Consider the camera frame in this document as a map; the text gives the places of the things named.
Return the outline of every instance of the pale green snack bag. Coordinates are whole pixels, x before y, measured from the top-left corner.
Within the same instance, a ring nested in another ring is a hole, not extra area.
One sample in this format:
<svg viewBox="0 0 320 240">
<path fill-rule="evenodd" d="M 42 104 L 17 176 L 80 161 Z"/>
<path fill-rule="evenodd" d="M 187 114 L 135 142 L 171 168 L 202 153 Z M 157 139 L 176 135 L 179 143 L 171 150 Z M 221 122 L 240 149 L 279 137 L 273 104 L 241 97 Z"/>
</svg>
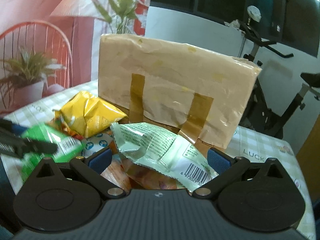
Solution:
<svg viewBox="0 0 320 240">
<path fill-rule="evenodd" d="M 119 153 L 133 163 L 177 179 L 189 191 L 218 174 L 185 138 L 149 123 L 111 124 Z"/>
<path fill-rule="evenodd" d="M 21 137 L 52 142 L 58 145 L 58 150 L 52 155 L 30 153 L 24 156 L 21 170 L 21 177 L 23 181 L 26 181 L 43 157 L 51 157 L 56 163 L 69 162 L 75 156 L 80 155 L 81 150 L 84 148 L 83 144 L 79 140 L 74 139 L 71 136 L 67 136 L 45 123 L 32 126 L 26 130 Z"/>
</svg>

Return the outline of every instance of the lamp shade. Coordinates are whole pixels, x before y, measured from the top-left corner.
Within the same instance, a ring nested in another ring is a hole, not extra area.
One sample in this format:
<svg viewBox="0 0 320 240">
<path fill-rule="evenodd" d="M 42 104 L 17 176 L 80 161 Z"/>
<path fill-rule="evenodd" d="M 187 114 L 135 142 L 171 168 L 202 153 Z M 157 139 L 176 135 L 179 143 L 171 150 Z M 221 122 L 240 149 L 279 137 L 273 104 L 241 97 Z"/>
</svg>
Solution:
<svg viewBox="0 0 320 240">
<path fill-rule="evenodd" d="M 92 0 L 62 0 L 51 16 L 93 17 L 104 20 Z"/>
</svg>

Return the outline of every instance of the blue gripper pad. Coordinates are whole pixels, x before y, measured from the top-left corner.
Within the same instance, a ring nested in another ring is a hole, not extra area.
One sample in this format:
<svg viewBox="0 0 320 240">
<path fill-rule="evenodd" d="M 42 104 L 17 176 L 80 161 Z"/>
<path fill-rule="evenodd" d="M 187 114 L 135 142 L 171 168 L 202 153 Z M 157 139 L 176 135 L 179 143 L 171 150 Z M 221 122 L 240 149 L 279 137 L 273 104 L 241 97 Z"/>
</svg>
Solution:
<svg viewBox="0 0 320 240">
<path fill-rule="evenodd" d="M 12 124 L 12 132 L 15 134 L 15 135 L 21 135 L 25 130 L 27 130 L 28 128 L 27 127 L 24 127 L 24 126 L 21 126 L 21 125 L 18 125 L 18 124 Z"/>
<path fill-rule="evenodd" d="M 231 167 L 231 162 L 223 158 L 221 155 L 210 149 L 207 156 L 208 164 L 219 175 Z"/>
<path fill-rule="evenodd" d="M 98 155 L 95 158 L 89 161 L 88 166 L 96 173 L 101 174 L 111 164 L 112 151 L 108 148 L 102 153 L 99 152 L 97 152 Z"/>
</svg>

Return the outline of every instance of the snack package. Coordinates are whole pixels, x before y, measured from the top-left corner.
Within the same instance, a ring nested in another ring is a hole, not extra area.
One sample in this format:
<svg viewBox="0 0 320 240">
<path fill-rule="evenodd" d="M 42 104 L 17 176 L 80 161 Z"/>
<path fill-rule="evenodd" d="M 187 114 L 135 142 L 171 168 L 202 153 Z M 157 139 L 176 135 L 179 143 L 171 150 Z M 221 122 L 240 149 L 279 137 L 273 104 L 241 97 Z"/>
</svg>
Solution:
<svg viewBox="0 0 320 240">
<path fill-rule="evenodd" d="M 119 154 L 125 173 L 145 189 L 182 189 L 185 188 L 174 178 L 155 170 L 137 165 L 124 155 Z"/>
<path fill-rule="evenodd" d="M 80 91 L 55 111 L 55 117 L 66 126 L 68 133 L 73 131 L 88 138 L 126 117 L 126 114 L 90 92 Z"/>
<path fill-rule="evenodd" d="M 22 180 L 25 181 L 33 169 L 38 165 L 43 157 L 52 157 L 56 163 L 69 162 L 73 157 L 80 155 L 83 144 L 70 136 L 67 136 L 47 124 L 41 123 L 26 130 L 22 138 L 37 139 L 56 143 L 58 150 L 53 155 L 50 154 L 26 154 L 22 161 Z"/>
<path fill-rule="evenodd" d="M 53 118 L 52 120 L 47 122 L 47 125 L 51 126 L 55 130 L 62 132 L 68 136 L 72 136 L 73 138 L 78 139 L 79 141 L 84 139 L 82 135 L 76 133 L 75 131 L 72 131 L 65 122 L 61 122 L 60 117 Z"/>
<path fill-rule="evenodd" d="M 130 178 L 124 172 L 118 154 L 112 156 L 111 164 L 101 173 L 101 176 L 126 192 L 129 192 L 132 188 Z"/>
<path fill-rule="evenodd" d="M 117 153 L 116 147 L 113 142 L 113 137 L 110 134 L 110 130 L 105 130 L 101 133 L 97 133 L 94 136 L 83 139 L 82 143 L 85 146 L 82 150 L 81 155 L 84 157 L 89 157 L 95 152 L 98 152 L 99 150 L 107 146 L 112 150 L 112 153 Z"/>
<path fill-rule="evenodd" d="M 124 157 L 177 179 L 189 191 L 218 175 L 191 143 L 165 128 L 149 123 L 113 123 L 110 128 Z"/>
</svg>

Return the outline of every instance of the plaid tablecloth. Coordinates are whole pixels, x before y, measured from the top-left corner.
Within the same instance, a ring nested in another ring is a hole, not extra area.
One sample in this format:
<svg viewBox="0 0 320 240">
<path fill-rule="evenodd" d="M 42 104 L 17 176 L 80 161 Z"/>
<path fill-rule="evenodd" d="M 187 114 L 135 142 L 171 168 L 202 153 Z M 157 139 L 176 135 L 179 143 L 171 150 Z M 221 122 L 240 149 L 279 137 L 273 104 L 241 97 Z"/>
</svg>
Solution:
<svg viewBox="0 0 320 240">
<path fill-rule="evenodd" d="M 91 81 L 64 90 L 63 92 L 25 106 L 6 117 L 23 126 L 32 126 L 38 122 L 47 122 L 54 117 L 53 109 L 60 109 L 80 90 L 87 90 L 97 95 L 98 82 Z M 244 156 L 251 162 L 265 162 L 269 157 L 277 158 L 295 182 L 306 202 L 306 211 L 298 226 L 298 231 L 308 239 L 316 239 L 311 199 L 299 164 L 287 142 L 239 126 L 225 153 L 232 157 Z M 20 177 L 21 162 L 4 155 L 2 155 L 1 158 L 12 188 L 17 194 L 22 186 Z"/>
</svg>

